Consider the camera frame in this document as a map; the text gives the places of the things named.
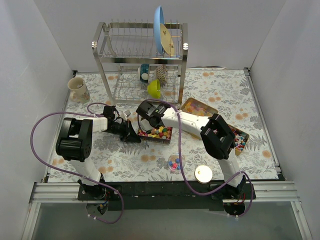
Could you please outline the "dark tin with star candies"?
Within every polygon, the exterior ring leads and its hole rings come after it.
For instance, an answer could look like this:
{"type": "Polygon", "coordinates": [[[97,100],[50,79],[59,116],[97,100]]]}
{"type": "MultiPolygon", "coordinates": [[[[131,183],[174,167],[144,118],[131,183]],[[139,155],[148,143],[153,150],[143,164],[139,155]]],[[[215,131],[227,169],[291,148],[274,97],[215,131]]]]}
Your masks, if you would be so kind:
{"type": "Polygon", "coordinates": [[[138,128],[137,135],[142,140],[169,144],[172,138],[172,127],[160,126],[159,128],[152,128],[151,130],[143,130],[141,127],[138,128]]]}

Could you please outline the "clear glass jar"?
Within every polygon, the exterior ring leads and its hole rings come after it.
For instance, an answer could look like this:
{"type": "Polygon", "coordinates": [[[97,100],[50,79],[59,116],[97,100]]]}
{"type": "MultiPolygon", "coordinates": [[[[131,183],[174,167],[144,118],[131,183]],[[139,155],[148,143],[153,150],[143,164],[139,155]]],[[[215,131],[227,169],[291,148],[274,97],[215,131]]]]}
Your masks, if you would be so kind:
{"type": "Polygon", "coordinates": [[[180,173],[185,163],[185,157],[183,155],[180,157],[178,153],[171,154],[167,160],[168,168],[172,173],[180,173]]]}

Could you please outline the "gold tin with lollipops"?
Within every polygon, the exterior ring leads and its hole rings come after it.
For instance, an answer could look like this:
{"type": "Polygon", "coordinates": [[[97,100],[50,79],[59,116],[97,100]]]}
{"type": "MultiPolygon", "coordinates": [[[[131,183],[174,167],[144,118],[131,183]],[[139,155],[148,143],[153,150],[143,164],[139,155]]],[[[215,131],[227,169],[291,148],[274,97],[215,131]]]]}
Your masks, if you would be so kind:
{"type": "Polygon", "coordinates": [[[250,135],[232,125],[229,125],[229,128],[232,130],[232,132],[235,135],[235,155],[239,156],[245,149],[246,144],[250,138],[250,135]]]}

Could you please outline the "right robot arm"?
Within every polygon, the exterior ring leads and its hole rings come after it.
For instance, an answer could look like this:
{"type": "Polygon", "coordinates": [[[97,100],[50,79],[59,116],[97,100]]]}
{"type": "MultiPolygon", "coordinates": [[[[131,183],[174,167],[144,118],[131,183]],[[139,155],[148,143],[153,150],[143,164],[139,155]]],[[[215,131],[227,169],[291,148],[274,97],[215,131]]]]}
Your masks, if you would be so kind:
{"type": "Polygon", "coordinates": [[[149,100],[144,100],[137,107],[136,113],[148,121],[151,127],[177,128],[179,143],[182,131],[201,138],[206,152],[218,161],[224,177],[224,183],[208,192],[209,195],[222,188],[226,188],[227,195],[232,199],[243,195],[246,178],[236,159],[236,136],[221,115],[197,116],[180,111],[168,102],[161,101],[158,106],[154,106],[149,100]]]}

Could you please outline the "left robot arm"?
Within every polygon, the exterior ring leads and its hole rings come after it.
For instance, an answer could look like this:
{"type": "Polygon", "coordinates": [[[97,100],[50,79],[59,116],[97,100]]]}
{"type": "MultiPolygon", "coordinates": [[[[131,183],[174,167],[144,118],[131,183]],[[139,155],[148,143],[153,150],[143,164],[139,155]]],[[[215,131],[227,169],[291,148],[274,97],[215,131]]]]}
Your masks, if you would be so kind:
{"type": "Polygon", "coordinates": [[[89,189],[89,194],[95,200],[103,199],[107,193],[106,187],[101,184],[104,178],[90,158],[93,134],[98,132],[118,135],[120,141],[125,143],[141,142],[131,121],[125,118],[123,112],[119,113],[115,106],[105,106],[102,116],[63,119],[55,151],[80,174],[78,183],[84,189],[89,189]]]}

